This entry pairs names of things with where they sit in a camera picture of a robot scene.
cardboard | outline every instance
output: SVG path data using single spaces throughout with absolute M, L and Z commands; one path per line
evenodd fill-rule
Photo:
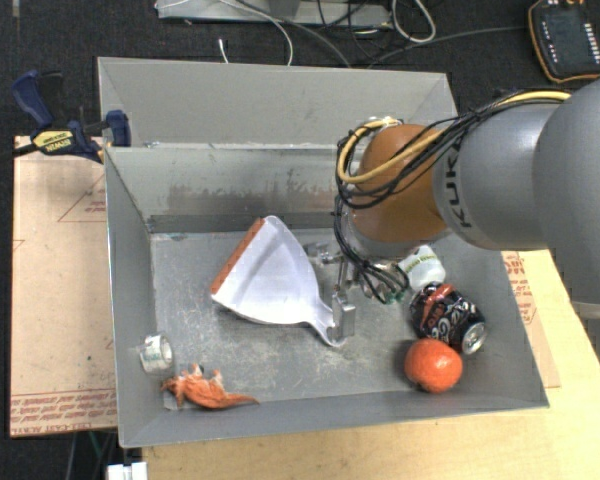
M 117 425 L 104 169 L 14 161 L 10 435 Z

aluminum can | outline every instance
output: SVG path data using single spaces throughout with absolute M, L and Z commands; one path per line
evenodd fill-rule
M 410 311 L 419 337 L 444 341 L 464 354 L 476 352 L 487 337 L 482 313 L 451 284 L 427 284 L 416 293 Z

black cable bundle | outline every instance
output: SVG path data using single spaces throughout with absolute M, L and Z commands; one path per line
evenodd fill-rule
M 466 135 L 479 126 L 484 121 L 491 117 L 504 112 L 510 108 L 521 105 L 539 104 L 547 102 L 562 102 L 569 97 L 568 91 L 555 89 L 526 89 L 519 90 L 513 93 L 502 96 L 497 100 L 490 102 L 483 107 L 466 112 L 461 116 L 442 119 L 424 127 L 408 144 L 397 150 L 388 161 L 393 160 L 404 153 L 409 146 L 417 144 L 430 131 L 437 129 L 444 123 L 451 124 L 442 131 L 436 132 L 436 136 L 431 137 L 431 141 L 421 151 L 414 153 L 414 157 L 400 169 L 400 171 L 389 181 L 371 189 L 363 190 L 359 184 L 347 182 L 341 176 L 354 177 L 351 174 L 352 163 L 354 159 L 355 149 L 360 141 L 370 135 L 374 131 L 371 123 L 366 123 L 358 127 L 356 131 L 350 131 L 347 137 L 338 142 L 336 156 L 336 186 L 338 195 L 335 199 L 334 211 L 334 233 L 336 240 L 340 246 L 342 254 L 356 267 L 360 276 L 360 281 L 367 285 L 373 297 L 383 304 L 391 303 L 399 300 L 409 287 L 409 282 L 406 274 L 397 265 L 391 267 L 397 275 L 394 275 L 385 268 L 380 268 L 374 265 L 369 258 L 365 258 L 358 251 L 354 250 L 351 244 L 347 242 L 347 238 L 342 229 L 342 219 L 345 215 L 345 206 L 352 210 L 368 209 L 379 205 L 388 198 L 399 194 L 409 188 L 417 179 L 425 174 L 433 167 L 444 153 L 451 147 L 458 147 L 465 139 Z M 400 124 L 400 121 L 393 120 L 392 124 Z M 414 179 L 406 185 L 399 187 L 400 183 L 408 176 L 414 174 L 421 166 L 429 160 L 434 159 L 425 169 L 422 169 Z M 356 197 L 365 197 L 369 200 L 366 202 L 354 202 Z M 384 286 L 384 290 L 378 290 L 377 285 Z M 388 293 L 388 296 L 383 296 L 380 291 Z

black cable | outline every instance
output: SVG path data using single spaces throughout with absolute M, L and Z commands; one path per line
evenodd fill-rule
M 303 32 L 306 32 L 307 34 L 315 37 L 316 39 L 318 39 L 319 41 L 321 41 L 322 43 L 324 43 L 329 49 L 331 49 L 331 51 L 333 51 L 338 58 L 342 61 L 342 63 L 347 67 L 350 68 L 351 64 L 349 63 L 349 61 L 347 60 L 347 58 L 342 54 L 342 52 L 340 50 L 338 50 L 338 48 L 336 48 L 336 46 L 329 41 L 327 38 L 325 38 L 324 36 L 318 34 L 317 32 L 314 32 L 313 30 L 311 30 L 308 27 L 305 27 L 304 25 L 300 25 L 299 23 L 296 23 L 294 21 L 288 20 L 286 18 L 282 18 L 279 16 L 273 16 L 270 13 L 260 9 L 259 7 L 256 7 L 255 5 L 251 5 L 248 2 L 245 2 L 244 0 L 235 0 L 236 2 L 240 3 L 241 5 L 244 5 L 245 7 L 248 7 L 250 9 L 253 9 L 254 11 L 258 11 L 261 12 L 263 14 L 266 14 L 267 16 L 270 16 L 273 19 L 276 19 L 282 23 L 286 23 L 287 25 L 291 25 L 293 27 L 296 27 L 300 30 L 302 30 Z
M 351 9 L 351 5 L 348 5 L 347 12 L 345 14 L 343 14 L 339 18 L 336 18 L 335 20 L 327 23 L 326 18 L 324 16 L 324 12 L 322 10 L 322 0 L 316 0 L 316 5 L 318 7 L 318 13 L 320 14 L 320 21 L 322 22 L 322 28 L 325 31 L 328 31 L 330 28 L 342 23 L 344 20 L 350 18 L 351 16 L 356 14 L 358 11 L 360 11 L 365 5 L 367 5 L 369 3 L 369 1 L 370 0 L 365 0 L 364 2 L 361 2 L 353 9 Z
M 440 132 L 440 135 L 431 144 L 429 144 L 425 148 L 424 151 L 418 153 L 413 160 L 411 160 L 407 165 L 405 165 L 400 170 L 400 172 L 394 176 L 393 179 L 385 182 L 382 185 L 374 187 L 373 189 L 362 190 L 359 187 L 356 187 L 355 190 L 348 189 L 347 188 L 348 184 L 345 183 L 343 180 L 341 180 L 339 178 L 339 176 L 336 176 L 336 184 L 337 184 L 338 193 L 339 193 L 340 197 L 343 199 L 345 204 L 347 204 L 347 206 L 351 207 L 352 209 L 367 209 L 367 208 L 376 206 L 376 205 L 382 203 L 387 198 L 389 198 L 397 193 L 402 192 L 403 190 L 405 190 L 406 188 L 411 186 L 413 183 L 415 183 L 415 181 L 417 179 L 419 179 L 420 176 L 422 174 L 424 174 L 424 172 L 431 169 L 433 164 L 427 166 L 427 168 L 423 172 L 421 172 L 415 179 L 411 180 L 406 186 L 404 186 L 400 189 L 397 189 L 398 185 L 405 178 L 410 176 L 412 173 L 416 172 L 425 162 L 429 161 L 432 157 L 434 157 L 436 155 L 438 155 L 438 159 L 439 159 L 441 156 L 440 153 L 441 152 L 444 153 L 444 151 L 446 151 L 446 149 L 448 149 L 448 147 L 446 147 L 446 146 L 461 142 L 464 139 L 464 136 L 466 136 L 466 134 L 471 129 L 473 129 L 475 126 L 479 125 L 485 119 L 493 117 L 494 115 L 499 114 L 500 112 L 504 112 L 505 110 L 508 110 L 513 107 L 517 107 L 517 106 L 521 106 L 521 105 L 528 105 L 528 104 L 545 103 L 547 101 L 553 101 L 553 102 L 556 101 L 555 99 L 552 99 L 552 98 L 536 98 L 536 99 L 532 99 L 532 100 L 521 100 L 521 101 L 516 101 L 516 102 L 505 103 L 506 100 L 512 98 L 513 96 L 518 95 L 518 94 L 523 94 L 523 93 L 529 92 L 529 91 L 530 90 L 515 91 L 509 95 L 502 96 L 501 98 L 492 101 L 491 103 L 483 106 L 482 108 L 480 108 L 478 110 L 466 112 L 462 116 L 459 116 L 456 118 L 440 120 L 440 121 L 432 123 L 431 125 L 423 128 L 418 134 L 416 134 L 412 138 L 412 140 L 409 143 L 407 143 L 405 146 L 400 148 L 394 155 L 392 155 L 392 158 L 394 158 L 397 155 L 404 152 L 406 147 L 408 147 L 410 144 L 414 144 L 420 138 L 424 137 L 424 135 L 428 131 L 430 131 L 432 128 L 439 126 L 440 124 L 442 124 L 446 121 L 450 121 L 450 120 L 454 121 L 453 124 L 451 124 L 448 128 L 446 128 L 445 130 Z M 367 131 L 368 130 L 364 130 L 364 132 L 361 135 L 364 136 L 367 133 Z M 350 162 L 351 158 L 353 157 L 353 151 L 358 142 L 359 142 L 359 140 L 355 140 L 353 142 L 353 145 L 349 151 L 347 158 L 344 159 L 345 166 L 347 166 L 347 167 L 348 167 L 348 162 Z M 341 141 L 338 145 L 338 152 L 337 152 L 338 162 L 339 162 L 339 157 L 342 153 L 342 148 L 343 148 L 343 141 Z M 354 197 L 368 197 L 371 200 L 368 202 L 365 202 L 365 203 L 354 203 L 352 201 L 352 199 Z
M 494 27 L 494 28 L 484 28 L 484 29 L 479 29 L 479 30 L 470 30 L 467 32 L 459 32 L 458 34 L 451 34 L 449 36 L 438 37 L 436 39 L 432 39 L 431 41 L 427 41 L 426 43 L 410 44 L 403 48 L 398 48 L 397 50 L 394 50 L 392 52 L 386 53 L 385 55 L 382 55 L 381 57 L 376 59 L 376 61 L 369 64 L 365 69 L 371 69 L 379 64 L 382 64 L 384 61 L 386 61 L 387 59 L 390 59 L 391 57 L 394 57 L 401 53 L 407 52 L 409 50 L 413 50 L 414 48 L 420 48 L 422 46 L 429 46 L 429 45 L 432 45 L 435 43 L 451 41 L 452 39 L 460 39 L 462 37 L 469 37 L 469 36 L 474 36 L 474 35 L 478 35 L 478 34 L 492 34 L 492 33 L 496 33 L 496 32 L 512 32 L 515 30 L 526 30 L 526 27 Z
M 34 151 L 38 151 L 38 148 L 35 146 L 35 144 L 27 144 L 26 146 L 14 149 L 12 151 L 9 151 L 8 153 L 2 153 L 0 154 L 0 164 L 4 162 L 9 162 L 19 156 L 28 155 L 29 153 L 33 153 Z
M 103 459 L 105 459 L 105 466 L 108 466 L 108 463 L 111 461 L 113 450 L 115 450 L 116 447 L 116 437 L 116 432 L 110 432 L 104 440 L 104 444 L 102 445 L 102 454 L 96 461 L 96 465 L 93 468 L 91 480 L 97 480 L 98 476 L 100 476 Z
M 73 461 L 76 456 L 76 443 L 78 441 L 78 433 L 73 433 L 73 438 L 71 439 L 71 451 L 69 452 L 69 463 L 67 464 L 67 471 L 64 475 L 64 480 L 70 480 L 71 474 L 73 473 Z

gray carpet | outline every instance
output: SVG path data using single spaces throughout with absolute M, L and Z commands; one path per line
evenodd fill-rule
M 11 82 L 30 69 L 61 70 L 66 105 L 84 106 L 89 121 L 99 117 L 98 56 L 221 62 L 216 41 L 223 37 L 230 45 L 232 62 L 285 62 L 284 39 L 270 24 L 166 23 L 157 18 L 154 1 L 19 0 L 20 16 L 15 18 L 13 0 L 0 0 L 0 154 L 10 151 L 14 135 L 33 130 L 32 121 L 15 105 L 9 90 Z M 526 10 L 536 0 L 426 1 L 438 37 L 444 37 L 491 27 L 524 27 Z M 600 38 L 600 0 L 588 0 L 588 5 Z M 288 32 L 297 65 L 339 65 L 339 59 L 322 43 L 294 28 Z M 384 53 L 370 40 L 356 45 L 346 30 L 334 32 L 330 40 L 356 67 L 371 62 L 360 48 L 372 55 Z M 498 89 L 548 84 L 524 29 L 439 42 L 395 55 L 377 68 L 448 73 L 461 111 L 484 104 Z M 73 436 L 8 437 L 12 204 L 13 169 L 7 162 L 0 165 L 0 479 L 63 478 Z M 591 332 L 600 353 L 600 329 Z M 109 438 L 105 433 L 91 437 L 100 445 Z M 122 460 L 119 450 L 111 448 L 111 453 Z M 94 467 L 97 477 L 92 442 L 84 434 L 76 441 L 73 466 L 73 478 L 91 478 Z

